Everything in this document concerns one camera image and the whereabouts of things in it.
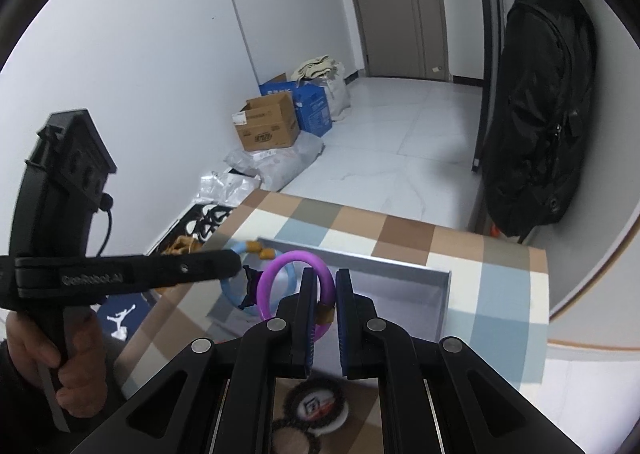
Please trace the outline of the person's left hand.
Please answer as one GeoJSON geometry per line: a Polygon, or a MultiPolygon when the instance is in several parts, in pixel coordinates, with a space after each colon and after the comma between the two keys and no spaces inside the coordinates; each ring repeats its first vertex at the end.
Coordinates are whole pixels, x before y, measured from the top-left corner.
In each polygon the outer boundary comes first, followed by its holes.
{"type": "Polygon", "coordinates": [[[78,418],[96,416],[107,399],[106,356],[96,313],[89,310],[70,327],[73,353],[65,363],[54,344],[30,318],[10,312],[6,318],[6,344],[10,359],[32,385],[41,387],[38,365],[58,371],[61,388],[56,402],[78,418]]]}

